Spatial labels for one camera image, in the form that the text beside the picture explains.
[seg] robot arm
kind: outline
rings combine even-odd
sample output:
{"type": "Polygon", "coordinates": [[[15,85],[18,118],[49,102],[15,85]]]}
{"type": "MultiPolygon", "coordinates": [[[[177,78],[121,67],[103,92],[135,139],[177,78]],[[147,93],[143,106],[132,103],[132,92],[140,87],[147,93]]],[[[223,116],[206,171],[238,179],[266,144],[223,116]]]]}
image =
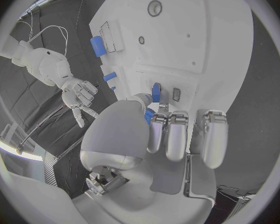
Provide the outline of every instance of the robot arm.
{"type": "Polygon", "coordinates": [[[97,88],[88,81],[73,76],[66,57],[45,48],[34,49],[28,42],[18,42],[9,36],[0,56],[11,59],[15,65],[26,67],[28,72],[48,86],[57,85],[62,89],[62,100],[72,109],[80,127],[84,126],[81,110],[96,117],[89,108],[97,88]]]}

